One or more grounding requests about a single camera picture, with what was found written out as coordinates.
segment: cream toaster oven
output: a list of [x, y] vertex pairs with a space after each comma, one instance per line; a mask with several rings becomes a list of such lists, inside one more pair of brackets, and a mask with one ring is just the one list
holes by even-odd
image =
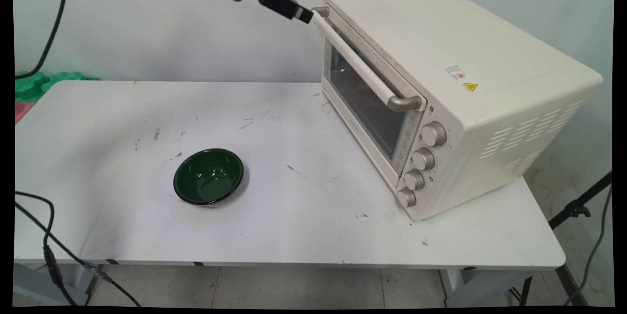
[[468, 0], [323, 3], [323, 93], [414, 220], [518, 178], [602, 82]]

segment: white table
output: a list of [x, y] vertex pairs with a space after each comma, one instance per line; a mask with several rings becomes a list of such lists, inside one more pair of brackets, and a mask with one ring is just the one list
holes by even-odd
[[[49, 198], [53, 233], [95, 264], [447, 269], [453, 291], [453, 270], [502, 270], [471, 283], [508, 285], [565, 262], [521, 178], [412, 221], [320, 84], [65, 81], [15, 129], [16, 189]], [[182, 202], [175, 170], [215, 147], [242, 159], [242, 185], [210, 207]], [[46, 204], [16, 200], [47, 223]], [[43, 262], [42, 236], [16, 210], [14, 262]], [[471, 289], [448, 305], [487, 295]]]

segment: white wall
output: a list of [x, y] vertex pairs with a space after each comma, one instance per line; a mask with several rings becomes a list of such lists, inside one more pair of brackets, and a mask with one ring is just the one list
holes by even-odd
[[[555, 216], [612, 169], [614, 0], [578, 0], [571, 5], [570, 13], [564, 28], [556, 31], [558, 41], [553, 45], [598, 71], [603, 84], [525, 174], [547, 218]], [[587, 258], [601, 231], [608, 189], [586, 205], [592, 214], [590, 218], [571, 218], [555, 230], [577, 281], [583, 278]], [[610, 204], [605, 236], [583, 289], [591, 305], [614, 305], [612, 220]]]
[[[36, 64], [59, 0], [13, 0], [18, 70]], [[322, 0], [297, 0], [320, 6]], [[526, 174], [547, 218], [611, 169], [614, 0], [472, 0], [603, 75], [604, 82]], [[255, 0], [67, 0], [45, 73], [81, 71], [112, 80], [320, 80], [322, 38]], [[579, 281], [600, 227], [603, 196], [591, 218], [556, 234]], [[613, 305], [609, 230], [584, 290]]]

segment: tripod stand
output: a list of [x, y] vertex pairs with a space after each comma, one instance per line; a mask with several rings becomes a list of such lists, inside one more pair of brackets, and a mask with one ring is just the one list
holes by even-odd
[[[583, 193], [580, 197], [575, 200], [569, 202], [564, 210], [560, 211], [555, 217], [549, 220], [549, 225], [551, 229], [555, 229], [559, 225], [561, 225], [564, 221], [568, 220], [571, 217], [578, 217], [581, 214], [584, 214], [586, 217], [590, 217], [590, 211], [586, 207], [586, 203], [589, 202], [592, 198], [594, 198], [598, 193], [600, 193], [603, 189], [607, 188], [612, 183], [612, 171], [606, 174], [600, 181], [596, 182], [590, 189], [588, 189], [585, 193]], [[571, 275], [566, 264], [555, 269], [557, 272], [557, 276], [560, 279], [564, 289], [568, 296], [572, 296], [577, 290], [578, 287], [576, 282]], [[531, 276], [529, 276], [522, 287], [522, 294], [519, 293], [515, 288], [510, 288], [509, 292], [520, 302], [520, 306], [524, 307], [527, 304], [527, 297], [529, 296], [529, 288], [531, 288]], [[587, 306], [586, 299], [582, 296], [581, 292], [577, 293], [573, 297], [573, 305], [578, 306]]]

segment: sticker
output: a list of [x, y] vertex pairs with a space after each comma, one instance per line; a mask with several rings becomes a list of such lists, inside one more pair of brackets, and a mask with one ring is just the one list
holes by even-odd
[[462, 86], [470, 93], [474, 92], [477, 86], [479, 86], [479, 84], [474, 82], [465, 82], [468, 80], [468, 74], [461, 70], [459, 66], [446, 67], [444, 70], [448, 73], [448, 75], [452, 76], [453, 79], [460, 81]]
[[444, 70], [446, 70], [446, 72], [449, 73], [455, 80], [466, 79], [466, 73], [462, 71], [459, 66], [444, 68]]
[[474, 91], [477, 86], [479, 86], [479, 84], [470, 84], [470, 82], [464, 82], [464, 86], [466, 86], [466, 89]]

